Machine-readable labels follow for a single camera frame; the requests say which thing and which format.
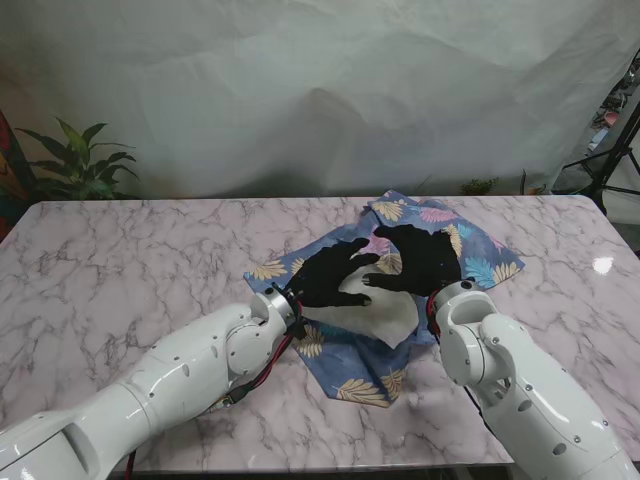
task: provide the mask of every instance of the blue floral cloth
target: blue floral cloth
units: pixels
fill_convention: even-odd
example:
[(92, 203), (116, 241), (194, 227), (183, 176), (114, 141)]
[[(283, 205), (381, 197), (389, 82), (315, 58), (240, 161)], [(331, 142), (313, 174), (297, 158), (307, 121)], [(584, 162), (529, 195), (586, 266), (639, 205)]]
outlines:
[[(357, 224), (343, 225), (277, 260), (245, 273), (255, 292), (264, 291), (276, 282), (284, 287), (305, 259), (338, 240), (369, 238), (361, 253), (377, 253), (377, 266), (385, 273), (397, 273), (402, 264), (397, 249), (386, 239), (373, 235), (380, 225), (412, 224), (434, 232), (445, 230), (458, 255), (464, 277), (474, 277), (488, 289), (515, 275), (524, 263), (515, 253), (489, 234), (460, 217), (454, 210), (434, 200), (415, 202), (402, 194), (388, 191), (369, 203)], [(435, 339), (427, 330), (426, 298), (413, 296), (418, 310), (416, 330), (395, 349), (381, 340), (351, 333), (342, 328), (309, 320), (306, 337), (294, 348), (331, 398), (388, 407), (402, 390), (402, 381), (413, 345), (431, 345)]]

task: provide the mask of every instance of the white napkin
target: white napkin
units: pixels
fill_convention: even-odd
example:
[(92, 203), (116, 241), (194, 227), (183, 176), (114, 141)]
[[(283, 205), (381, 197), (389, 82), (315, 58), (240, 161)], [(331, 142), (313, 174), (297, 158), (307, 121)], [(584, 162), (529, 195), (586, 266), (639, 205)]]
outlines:
[(340, 291), (364, 293), (371, 298), (366, 307), (304, 308), (304, 316), (371, 338), (378, 338), (391, 348), (405, 340), (418, 326), (416, 304), (406, 292), (390, 292), (362, 283), (367, 273), (383, 273), (375, 265), (359, 268), (345, 278)]

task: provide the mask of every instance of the leaf print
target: leaf print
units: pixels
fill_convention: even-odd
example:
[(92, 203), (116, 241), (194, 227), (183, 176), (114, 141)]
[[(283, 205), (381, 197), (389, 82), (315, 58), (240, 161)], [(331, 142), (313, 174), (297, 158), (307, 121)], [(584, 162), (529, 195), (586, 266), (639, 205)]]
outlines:
[(371, 234), (367, 237), (369, 239), (369, 244), (360, 250), (360, 253), (375, 253), (377, 255), (389, 253), (391, 242), (386, 238), (376, 237), (373, 234), (376, 228), (378, 227), (376, 226), (371, 230)]
[(382, 383), (384, 388), (387, 389), (389, 393), (389, 398), (391, 400), (395, 400), (400, 396), (400, 392), (402, 391), (402, 381), (404, 380), (405, 369), (401, 368), (396, 371), (391, 371), (389, 368), (389, 375), (383, 375)]
[(451, 210), (440, 210), (432, 207), (424, 207), (420, 216), (428, 223), (448, 222), (458, 218)]
[(493, 246), (496, 247), (498, 249), (498, 251), (502, 250), (504, 248), (504, 245), (502, 245), (499, 241), (497, 241), (495, 238), (493, 237), (489, 237), (491, 238), (491, 241), (493, 242)]
[(387, 220), (397, 222), (402, 216), (402, 206), (391, 202), (373, 202), (371, 204), (376, 212), (380, 213)]
[(302, 258), (296, 258), (291, 264), (291, 275), (295, 275), (296, 273), (298, 273), (298, 270), (302, 268), (303, 263), (304, 260)]
[(456, 256), (460, 258), (460, 256), (462, 255), (462, 240), (460, 240), (460, 232), (458, 232), (458, 229), (453, 224), (444, 227), (442, 230), (449, 234), (449, 238), (451, 239), (451, 246), (456, 252)]
[(473, 235), (474, 229), (471, 227), (467, 227), (466, 225), (463, 225), (462, 223), (458, 224), (458, 233), (460, 233), (460, 236), (462, 238), (469, 238), (471, 235)]
[(353, 335), (350, 331), (344, 328), (336, 327), (334, 325), (328, 325), (326, 323), (318, 323), (318, 330), (327, 338), (351, 338)]
[(296, 340), (296, 350), (305, 357), (317, 357), (322, 353), (324, 335), (311, 325), (305, 325), (304, 330), (307, 335), (300, 341)]
[(287, 271), (284, 269), (284, 265), (280, 263), (280, 260), (273, 260), (265, 263), (261, 267), (257, 267), (251, 272), (251, 275), (258, 280), (269, 280), (270, 278), (279, 277), (285, 273), (287, 273)]
[(376, 262), (376, 267), (387, 275), (398, 274), (402, 271), (402, 259), (399, 253), (387, 253)]
[(491, 288), (496, 282), (493, 279), (493, 269), (484, 258), (465, 259), (465, 277), (473, 277), (475, 282), (483, 288)]
[(520, 269), (515, 262), (511, 262), (510, 265), (503, 263), (502, 265), (498, 265), (493, 271), (493, 281), (496, 282), (496, 284), (504, 282), (507, 278), (514, 276), (519, 271)]
[(384, 399), (384, 394), (380, 393), (378, 387), (363, 379), (347, 380), (338, 390), (336, 396), (340, 400), (348, 402), (364, 403), (366, 405), (376, 405), (377, 407), (388, 407), (390, 403)]

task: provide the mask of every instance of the green plant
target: green plant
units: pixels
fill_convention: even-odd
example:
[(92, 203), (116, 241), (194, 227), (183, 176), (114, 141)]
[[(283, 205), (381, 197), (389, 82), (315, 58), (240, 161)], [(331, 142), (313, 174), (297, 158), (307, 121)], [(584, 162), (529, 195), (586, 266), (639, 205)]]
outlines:
[(51, 137), (40, 135), (32, 130), (17, 128), (21, 132), (38, 140), (44, 148), (51, 153), (55, 160), (42, 160), (30, 162), (34, 167), (42, 168), (64, 179), (46, 177), (39, 178), (36, 188), (52, 199), (60, 200), (111, 200), (136, 198), (116, 191), (118, 181), (113, 175), (124, 170), (136, 177), (126, 166), (118, 163), (122, 160), (135, 162), (135, 158), (127, 152), (116, 152), (108, 158), (93, 161), (92, 153), (96, 147), (118, 146), (128, 147), (121, 143), (91, 143), (106, 123), (97, 123), (87, 128), (82, 135), (76, 132), (70, 125), (56, 117), (62, 131), (67, 137), (67, 145), (64, 146)]
[(499, 177), (491, 178), (489, 180), (472, 179), (469, 183), (460, 185), (460, 193), (462, 195), (486, 195), (489, 193), (495, 184), (498, 182)]

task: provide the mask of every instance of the red cable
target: red cable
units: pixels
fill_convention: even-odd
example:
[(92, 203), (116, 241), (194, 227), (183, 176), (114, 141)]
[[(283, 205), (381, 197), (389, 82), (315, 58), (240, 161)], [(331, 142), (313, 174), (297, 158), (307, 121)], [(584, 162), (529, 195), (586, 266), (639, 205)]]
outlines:
[(256, 382), (253, 388), (258, 388), (260, 385), (264, 383), (264, 381), (267, 379), (267, 377), (271, 373), (271, 369), (273, 368), (273, 365), (276, 363), (278, 358), (280, 358), (280, 356), (284, 353), (286, 348), (291, 343), (292, 339), (293, 339), (293, 335), (287, 335), (286, 337), (284, 337), (284, 340), (282, 341), (282, 343), (280, 343), (280, 345), (276, 349), (275, 353), (273, 354), (273, 357), (271, 357), (271, 361), (269, 362), (269, 366), (267, 367), (267, 370), (265, 370), (264, 374)]
[(127, 468), (124, 471), (124, 480), (131, 480), (133, 478), (133, 462), (136, 459), (136, 451), (134, 450), (129, 454), (129, 460), (127, 460)]
[(433, 331), (438, 338), (440, 338), (440, 326), (435, 319), (436, 312), (433, 304), (435, 303), (436, 295), (439, 291), (440, 290), (436, 290), (431, 295), (429, 295), (429, 300), (427, 301), (427, 321), (433, 323)]

